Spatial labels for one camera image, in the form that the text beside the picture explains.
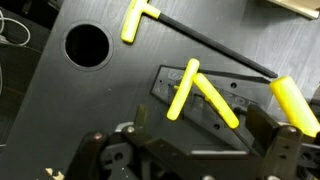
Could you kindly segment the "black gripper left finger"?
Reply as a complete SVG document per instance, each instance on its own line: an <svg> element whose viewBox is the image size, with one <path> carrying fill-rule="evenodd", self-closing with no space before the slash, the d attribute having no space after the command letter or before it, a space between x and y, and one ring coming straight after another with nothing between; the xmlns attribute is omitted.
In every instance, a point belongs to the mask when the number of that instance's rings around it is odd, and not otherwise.
<svg viewBox="0 0 320 180"><path fill-rule="evenodd" d="M137 108L137 112L134 119L134 136L142 139L147 140L150 138L149 134L147 133L147 107L145 105L139 105Z"/></svg>

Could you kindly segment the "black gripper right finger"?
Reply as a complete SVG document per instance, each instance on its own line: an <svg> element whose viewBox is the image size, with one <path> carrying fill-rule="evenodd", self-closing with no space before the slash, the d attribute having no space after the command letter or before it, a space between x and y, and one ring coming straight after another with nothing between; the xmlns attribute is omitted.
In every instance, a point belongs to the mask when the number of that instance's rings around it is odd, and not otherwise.
<svg viewBox="0 0 320 180"><path fill-rule="evenodd" d="M245 127L254 138L253 148L265 156L280 125L258 105L249 105Z"/></svg>

